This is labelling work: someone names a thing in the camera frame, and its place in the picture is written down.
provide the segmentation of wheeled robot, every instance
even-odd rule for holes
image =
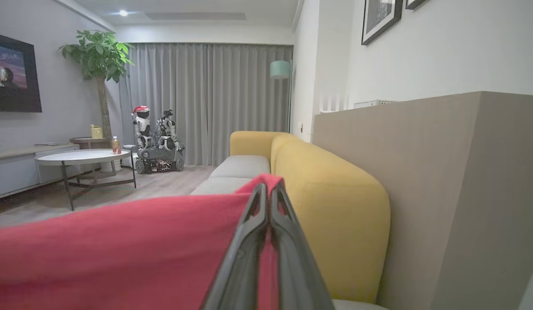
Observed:
[[[150,132],[150,109],[147,106],[135,108],[133,115],[135,137],[138,143],[138,159],[134,168],[139,174],[163,171],[182,171],[184,169],[184,144],[176,133],[176,123],[170,118],[173,110],[164,111],[156,123],[154,136]]]

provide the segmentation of yellow watering can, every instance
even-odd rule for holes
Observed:
[[[91,137],[93,139],[103,139],[102,129],[99,126],[91,125]]]

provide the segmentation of curtain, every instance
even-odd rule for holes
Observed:
[[[119,83],[125,144],[133,144],[131,112],[150,107],[152,125],[173,109],[187,164],[217,165],[238,130],[288,131],[289,80],[270,79],[270,63],[292,59],[293,47],[138,43]]]

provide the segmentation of tree trunk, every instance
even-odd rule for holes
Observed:
[[[112,139],[112,127],[109,125],[108,100],[105,96],[105,77],[96,77],[98,83],[98,100],[100,102],[100,112],[102,113],[102,131],[104,138]]]

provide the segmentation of framed picture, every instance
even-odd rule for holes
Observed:
[[[363,45],[368,45],[400,20],[403,0],[366,0]]]
[[[406,10],[413,10],[424,2],[425,0],[406,0]]]

